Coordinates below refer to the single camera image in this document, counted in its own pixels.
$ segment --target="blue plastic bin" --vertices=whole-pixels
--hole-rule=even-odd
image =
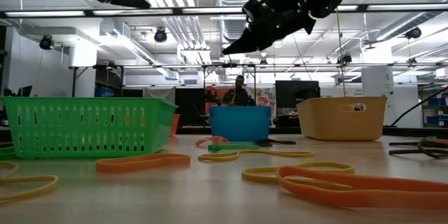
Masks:
[[[211,135],[229,141],[256,141],[269,136],[271,108],[268,106],[210,107]]]

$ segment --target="green plastic basket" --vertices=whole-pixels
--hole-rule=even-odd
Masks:
[[[19,158],[127,157],[168,142],[176,105],[158,98],[3,98]]]

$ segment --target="wire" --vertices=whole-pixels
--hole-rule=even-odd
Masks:
[[[416,107],[422,105],[424,102],[427,102],[429,99],[433,98],[434,96],[436,96],[436,95],[438,95],[438,94],[444,92],[445,90],[448,90],[448,86],[442,88],[441,90],[439,90],[439,91],[435,92],[434,94],[428,96],[427,98],[421,100],[418,104],[413,105],[412,108],[406,110],[403,114],[401,114],[401,115],[397,118],[397,120],[395,120],[394,122],[392,122],[392,124],[389,125],[389,127],[393,127],[393,126],[395,126],[395,124],[397,124],[398,121],[401,120],[401,118],[403,118],[404,116],[406,116],[406,115],[407,115],[409,112],[411,112],[413,109],[415,109]]]
[[[341,76],[342,76],[342,89],[344,91],[344,97],[345,97],[345,80],[344,80],[344,56],[342,54],[342,42],[341,42],[341,24],[340,24],[340,18],[339,18],[339,6],[336,6],[336,18],[337,18],[337,32],[339,33],[337,36],[339,38],[339,53],[341,55]]]
[[[300,52],[299,45],[297,44],[297,41],[295,40],[295,36],[294,36],[294,34],[293,34],[293,38],[294,38],[295,47],[297,48],[297,51],[299,52],[300,59],[302,59],[303,66],[305,67],[305,71],[306,71],[307,74],[308,74],[309,80],[312,81],[313,79],[311,78],[311,74],[310,74],[309,71],[308,71],[307,64],[306,64],[305,61],[303,60],[302,53]]]
[[[34,87],[36,87],[36,88],[34,89],[34,95],[33,96],[36,96],[36,92],[37,92],[37,89],[39,87],[39,78],[41,77],[42,59],[43,59],[43,49],[42,49],[42,55],[41,55],[41,62],[39,63],[39,68],[37,69],[36,84],[34,85]]]

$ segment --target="tan plastic bin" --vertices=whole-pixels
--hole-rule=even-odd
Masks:
[[[297,105],[302,134],[327,141],[373,141],[382,135],[386,97],[323,97]]]

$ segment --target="yellow rubber band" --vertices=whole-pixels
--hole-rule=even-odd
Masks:
[[[42,185],[39,188],[24,190],[22,192],[16,192],[9,195],[0,195],[0,202],[6,201],[15,201],[15,200],[28,200],[33,197],[37,197],[40,195],[44,195],[56,190],[59,178],[57,176],[49,175],[49,176],[29,176],[29,177],[18,177],[18,178],[10,178],[12,175],[17,173],[19,169],[18,165],[9,162],[9,161],[1,161],[0,167],[10,168],[6,174],[4,174],[0,178],[0,185],[8,185],[13,183],[30,183],[30,182],[39,182],[39,181],[49,181],[48,184]]]
[[[337,162],[306,162],[302,164],[295,165],[295,167],[301,168],[312,168],[312,167],[334,167],[337,169],[320,169],[320,172],[331,172],[331,173],[343,173],[343,174],[353,174],[355,169],[350,164],[342,164]],[[249,168],[245,169],[241,173],[241,177],[248,181],[257,183],[278,183],[278,178],[275,175],[259,175],[259,173],[274,173],[280,167],[260,167],[260,168]],[[351,187],[345,185],[335,185],[334,183],[329,183],[325,181],[317,181],[314,179],[304,179],[304,178],[286,178],[291,182],[305,184],[309,186],[317,186],[320,188],[325,188],[329,190],[352,190]]]
[[[203,154],[198,157],[199,161],[210,162],[227,162],[237,160],[240,154],[243,153],[260,153],[267,155],[278,155],[281,157],[289,158],[311,158],[314,157],[314,153],[311,151],[275,151],[275,150],[241,150],[229,153],[213,153]]]

